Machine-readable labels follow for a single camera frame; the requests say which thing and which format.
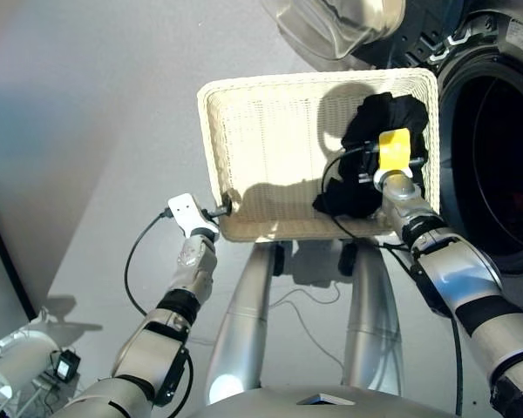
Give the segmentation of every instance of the washing machine drum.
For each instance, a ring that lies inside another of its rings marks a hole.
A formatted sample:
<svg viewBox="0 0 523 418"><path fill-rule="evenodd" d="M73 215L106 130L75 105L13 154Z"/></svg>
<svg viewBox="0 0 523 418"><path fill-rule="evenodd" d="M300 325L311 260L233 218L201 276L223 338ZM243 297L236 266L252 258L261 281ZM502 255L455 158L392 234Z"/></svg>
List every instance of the washing machine drum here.
<svg viewBox="0 0 523 418"><path fill-rule="evenodd" d="M503 273L523 273L523 24L490 14L438 67L441 210Z"/></svg>

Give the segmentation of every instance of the washing machine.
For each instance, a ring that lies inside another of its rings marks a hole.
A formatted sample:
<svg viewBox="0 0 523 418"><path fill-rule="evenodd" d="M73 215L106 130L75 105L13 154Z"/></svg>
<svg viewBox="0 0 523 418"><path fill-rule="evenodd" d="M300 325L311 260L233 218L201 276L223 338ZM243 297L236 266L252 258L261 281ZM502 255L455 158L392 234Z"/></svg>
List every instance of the washing machine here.
<svg viewBox="0 0 523 418"><path fill-rule="evenodd" d="M523 307L523 0L263 0L319 71L425 67L440 94L441 212Z"/></svg>

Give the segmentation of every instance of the black cable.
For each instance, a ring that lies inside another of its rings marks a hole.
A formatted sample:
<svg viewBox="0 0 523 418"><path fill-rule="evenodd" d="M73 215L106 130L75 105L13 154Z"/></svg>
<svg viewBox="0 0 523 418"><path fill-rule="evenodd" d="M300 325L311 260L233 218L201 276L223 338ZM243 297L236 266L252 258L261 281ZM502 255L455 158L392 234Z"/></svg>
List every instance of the black cable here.
<svg viewBox="0 0 523 418"><path fill-rule="evenodd" d="M347 230L347 228L345 228L343 225L341 225L341 223L337 220L337 217L335 215L332 215L331 211L329 210L327 198L325 197L325 179L328 177L329 170L331 169L331 167L333 165L336 164L337 161L340 161L342 158L345 158L345 157L347 157L349 155L352 155L355 152L360 152L360 151L363 151L363 150L364 150L363 146L358 146L357 148L353 148L352 150L348 150L348 151L344 152L343 154L339 155L338 157L334 158L328 164L328 166L325 168L325 170L323 171L322 183L321 183L321 186L320 186L320 194L322 195L322 203L323 203L323 207L325 208L325 211L331 217L331 220L333 221L333 223L341 231L343 231L344 233L349 235L352 239L357 239L357 236L353 235L349 230ZM404 247L404 244L393 245L393 244L383 243L383 244L374 244L373 246L375 246L377 248L385 248L385 249L393 248L393 249L397 249L399 251L406 251L406 252L409 251L408 248Z"/></svg>
<svg viewBox="0 0 523 418"><path fill-rule="evenodd" d="M455 394L455 415L461 416L463 413L463 357L461 356L461 339L457 320L452 316L453 342L455 344L455 364L456 364L456 394Z"/></svg>
<svg viewBox="0 0 523 418"><path fill-rule="evenodd" d="M49 409L49 411L51 412L51 415L53 415L54 414L54 410L52 409L51 404L47 401L47 399L49 398L49 396L51 394L52 394L52 389L49 390L49 392L44 396L43 404Z"/></svg>
<svg viewBox="0 0 523 418"><path fill-rule="evenodd" d="M401 258L393 252L392 248L387 249L390 254L397 260L397 263L404 269L404 271L411 276L409 267L401 260ZM457 321L451 317L453 342L455 345L455 367L456 367L456 389L455 389L455 415L461 416L463 410L463 357L461 355L461 339L459 338L459 330Z"/></svg>
<svg viewBox="0 0 523 418"><path fill-rule="evenodd" d="M146 226L146 229L144 229L140 235L138 235L138 238L133 243L132 249L130 250L130 253L128 254L128 258L126 259L126 266L124 267L124 289L126 290L126 295L128 296L128 299L132 302L133 307L135 307L140 314L143 316L147 315L147 312L143 307L139 305L139 303L133 298L132 291L130 290L130 287L128 286L128 269L130 268L130 262L132 261L132 256L136 251L136 248L138 247L139 242L143 239L143 237L146 235L146 233L149 232L151 228L162 218L166 217L166 213L162 212L157 217L151 221L151 223Z"/></svg>
<svg viewBox="0 0 523 418"><path fill-rule="evenodd" d="M168 418L174 418L184 408L184 404L187 402L190 392L192 391L192 383L194 383L194 364L192 363L192 357L190 353L186 353L186 362L188 363L188 386L182 401L178 404L178 407L168 416Z"/></svg>
<svg viewBox="0 0 523 418"><path fill-rule="evenodd" d="M393 256L393 258L395 260L397 260L397 263L399 263L401 268L403 268L404 272L407 273L409 275L409 277L412 277L411 270L409 270L409 267L407 267L407 265L401 260L401 258L393 252L393 250L395 250L396 248L386 247L386 249L387 249L387 251L390 252L390 254Z"/></svg>

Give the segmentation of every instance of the black joint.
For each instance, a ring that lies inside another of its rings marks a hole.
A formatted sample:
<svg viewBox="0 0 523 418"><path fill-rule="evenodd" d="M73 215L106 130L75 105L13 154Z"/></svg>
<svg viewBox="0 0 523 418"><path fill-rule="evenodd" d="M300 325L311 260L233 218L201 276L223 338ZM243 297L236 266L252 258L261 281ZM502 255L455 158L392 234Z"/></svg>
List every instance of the black joint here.
<svg viewBox="0 0 523 418"><path fill-rule="evenodd" d="M523 393L507 377L492 386L490 404L505 418L523 418Z"/></svg>
<svg viewBox="0 0 523 418"><path fill-rule="evenodd" d="M190 325L195 322L200 311L200 302L194 295L182 289L172 290L157 305L158 309L167 309L181 315Z"/></svg>
<svg viewBox="0 0 523 418"><path fill-rule="evenodd" d="M438 289L434 286L428 274L420 266L420 263L416 263L411 267L411 277L415 280L418 290L425 298L426 305L435 313L446 318L452 317L452 312L449 307L445 304L442 296L439 294Z"/></svg>
<svg viewBox="0 0 523 418"><path fill-rule="evenodd" d="M194 235L203 235L207 239L209 239L211 242L215 242L215 233L207 228L195 228L192 230L192 233L190 234L192 237Z"/></svg>
<svg viewBox="0 0 523 418"><path fill-rule="evenodd" d="M273 261L273 275L278 277L285 269L285 247L281 244L275 246L275 257Z"/></svg>
<svg viewBox="0 0 523 418"><path fill-rule="evenodd" d="M472 333L486 321L501 315L523 314L523 310L504 297L493 295L471 300L458 307L455 314L465 331L472 336Z"/></svg>
<svg viewBox="0 0 523 418"><path fill-rule="evenodd" d="M168 325L161 324L160 322L149 322L144 327L144 329L151 331L152 333L164 335L180 342L186 342L189 332L187 327L183 327L182 331L177 331L176 329L169 327Z"/></svg>
<svg viewBox="0 0 523 418"><path fill-rule="evenodd" d="M403 242L411 248L415 241L425 233L445 227L447 227L447 225L438 216L418 216L403 227L401 238L403 239Z"/></svg>
<svg viewBox="0 0 523 418"><path fill-rule="evenodd" d="M136 376L131 376L129 374L122 374L120 376L116 376L115 379L121 379L123 381L129 381L136 385L138 388L141 389L143 394L146 396L148 401L153 401L155 398L155 388L151 383L148 381L144 381L143 379L140 379Z"/></svg>
<svg viewBox="0 0 523 418"><path fill-rule="evenodd" d="M355 263L357 262L358 246L354 242L345 244L341 250L339 256L339 263L337 269L343 276L350 277L355 269Z"/></svg>
<svg viewBox="0 0 523 418"><path fill-rule="evenodd" d="M188 350L183 346L180 347L178 353L173 359L171 367L166 373L165 380L163 380L159 392L153 401L155 406L164 407L173 400L174 392L184 374L184 363L186 362L188 355Z"/></svg>

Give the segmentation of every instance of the white wicker basket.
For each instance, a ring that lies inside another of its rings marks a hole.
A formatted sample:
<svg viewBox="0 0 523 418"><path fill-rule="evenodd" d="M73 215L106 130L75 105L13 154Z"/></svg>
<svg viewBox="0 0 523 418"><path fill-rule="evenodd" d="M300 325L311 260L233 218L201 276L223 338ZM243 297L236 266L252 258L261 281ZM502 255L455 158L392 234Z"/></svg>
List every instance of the white wicker basket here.
<svg viewBox="0 0 523 418"><path fill-rule="evenodd" d="M428 110L426 199L439 210L438 89L423 69L346 71L215 81L198 93L213 195L233 200L221 218L231 241L333 239L346 235L312 208L325 166L364 98L412 94ZM390 233L383 214L340 217L357 236Z"/></svg>

